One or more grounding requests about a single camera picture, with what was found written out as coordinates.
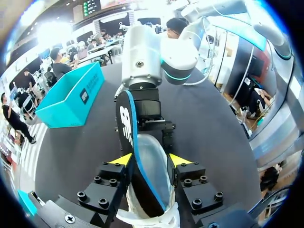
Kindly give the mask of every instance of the person with black hair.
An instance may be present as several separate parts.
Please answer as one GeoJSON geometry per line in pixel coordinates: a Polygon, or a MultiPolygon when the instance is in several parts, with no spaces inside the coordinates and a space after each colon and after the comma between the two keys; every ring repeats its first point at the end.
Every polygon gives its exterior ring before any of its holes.
{"type": "Polygon", "coordinates": [[[26,76],[26,80],[28,81],[28,85],[29,85],[30,90],[34,93],[34,95],[38,99],[42,100],[42,95],[37,90],[37,88],[35,87],[36,81],[35,81],[33,75],[29,72],[29,69],[24,70],[24,75],[26,76]]]}
{"type": "Polygon", "coordinates": [[[5,93],[1,95],[1,102],[2,102],[2,109],[3,109],[3,115],[5,119],[9,122],[12,128],[14,128],[16,131],[21,131],[23,135],[28,139],[28,141],[31,144],[36,143],[36,136],[33,137],[30,135],[28,126],[22,122],[18,116],[17,113],[12,109],[12,101],[10,101],[10,104],[7,105],[7,98],[5,96],[5,93]]]}
{"type": "Polygon", "coordinates": [[[89,51],[89,50],[92,50],[92,49],[94,49],[95,47],[97,47],[98,46],[98,44],[97,44],[97,41],[96,41],[96,39],[92,39],[91,40],[91,43],[89,44],[89,46],[87,46],[87,50],[89,51]]]}
{"type": "MultiPolygon", "coordinates": [[[[30,101],[25,107],[23,107],[23,103],[26,101],[26,99],[29,97],[29,94],[24,92],[18,92],[17,93],[17,98],[18,98],[18,107],[22,110],[22,113],[24,114],[25,117],[27,117],[28,119],[31,119],[30,115],[28,114],[28,112],[31,111],[33,102],[30,101]]],[[[34,105],[37,107],[38,106],[38,102],[37,99],[34,99],[34,105]]]]}
{"type": "Polygon", "coordinates": [[[104,33],[103,37],[104,37],[104,40],[105,40],[105,41],[109,41],[109,40],[111,39],[109,33],[107,33],[107,32],[104,33]]]}
{"type": "Polygon", "coordinates": [[[51,50],[50,57],[54,61],[53,72],[54,72],[57,79],[60,79],[67,72],[70,72],[71,70],[74,70],[74,69],[77,68],[78,60],[75,61],[75,64],[74,64],[73,67],[70,67],[69,65],[60,62],[62,56],[59,52],[58,47],[51,50]]]}
{"type": "Polygon", "coordinates": [[[172,18],[167,21],[167,34],[169,38],[178,39],[187,23],[179,18],[172,18]]]}

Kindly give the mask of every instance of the black table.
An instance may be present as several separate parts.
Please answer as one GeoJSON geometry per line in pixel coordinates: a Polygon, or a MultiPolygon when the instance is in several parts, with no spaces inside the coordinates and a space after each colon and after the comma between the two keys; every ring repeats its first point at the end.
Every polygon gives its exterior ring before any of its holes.
{"type": "MultiPolygon", "coordinates": [[[[102,67],[105,82],[85,126],[47,130],[36,174],[36,192],[43,200],[56,200],[60,194],[77,202],[76,193],[92,181],[98,165],[121,156],[114,131],[114,94],[121,83],[121,66],[102,67]]],[[[195,70],[188,82],[202,77],[195,70]]],[[[176,155],[203,164],[208,179],[224,192],[227,205],[254,206],[261,197],[254,156],[242,127],[214,85],[205,81],[174,86],[164,80],[159,93],[163,117],[176,124],[176,155]]],[[[112,227],[119,226],[129,227],[116,219],[112,227]]]]}

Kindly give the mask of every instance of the yellow marker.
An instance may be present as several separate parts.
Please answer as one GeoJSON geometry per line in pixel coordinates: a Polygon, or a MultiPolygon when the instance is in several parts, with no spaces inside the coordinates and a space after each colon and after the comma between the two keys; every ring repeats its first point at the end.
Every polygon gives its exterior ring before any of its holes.
{"type": "Polygon", "coordinates": [[[131,156],[132,156],[131,153],[130,153],[130,154],[127,154],[127,155],[125,155],[125,156],[123,156],[123,157],[120,157],[120,158],[114,160],[114,161],[110,161],[109,164],[116,164],[116,163],[119,163],[119,164],[121,164],[121,165],[125,165],[125,166],[126,166],[126,165],[128,164],[128,162],[129,162],[131,156]]]}
{"type": "Polygon", "coordinates": [[[193,162],[190,162],[186,159],[183,159],[183,158],[180,158],[172,153],[169,154],[170,155],[170,158],[174,164],[174,166],[176,167],[177,165],[180,165],[182,163],[185,163],[185,164],[192,164],[193,162]]]}

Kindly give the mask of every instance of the white cable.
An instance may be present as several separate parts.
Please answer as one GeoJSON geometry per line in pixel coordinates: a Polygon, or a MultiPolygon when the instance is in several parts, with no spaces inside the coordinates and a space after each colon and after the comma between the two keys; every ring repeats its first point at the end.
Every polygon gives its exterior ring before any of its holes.
{"type": "Polygon", "coordinates": [[[117,89],[117,91],[116,91],[116,93],[115,93],[115,95],[114,95],[114,99],[116,99],[116,98],[119,96],[119,94],[120,94],[123,90],[124,90],[124,86],[123,86],[123,84],[121,84],[121,85],[118,87],[118,89],[117,89]]]}
{"type": "MultiPolygon", "coordinates": [[[[208,34],[207,34],[207,30],[206,30],[206,26],[204,24],[204,20],[206,20],[206,17],[203,17],[203,27],[204,27],[204,30],[206,32],[206,37],[208,37],[208,34]]],[[[210,46],[210,42],[207,41],[208,43],[208,47],[209,47],[209,50],[211,50],[211,46],[210,46]]],[[[196,86],[202,82],[204,82],[207,78],[209,78],[210,76],[210,73],[211,73],[211,70],[212,70],[212,67],[213,67],[213,56],[214,56],[214,48],[215,48],[215,44],[213,43],[213,50],[212,50],[212,56],[211,56],[211,60],[210,60],[210,64],[209,64],[209,72],[208,72],[208,75],[205,76],[202,80],[198,81],[198,82],[194,82],[194,83],[184,83],[183,86],[196,86]]]]}

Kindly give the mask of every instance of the sign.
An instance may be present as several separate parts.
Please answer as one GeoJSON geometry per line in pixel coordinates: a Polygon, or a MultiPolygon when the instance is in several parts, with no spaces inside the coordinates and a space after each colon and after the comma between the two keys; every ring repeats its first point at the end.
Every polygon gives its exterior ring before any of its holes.
{"type": "Polygon", "coordinates": [[[83,4],[83,15],[88,17],[89,15],[101,10],[100,0],[85,0],[83,4]]]}

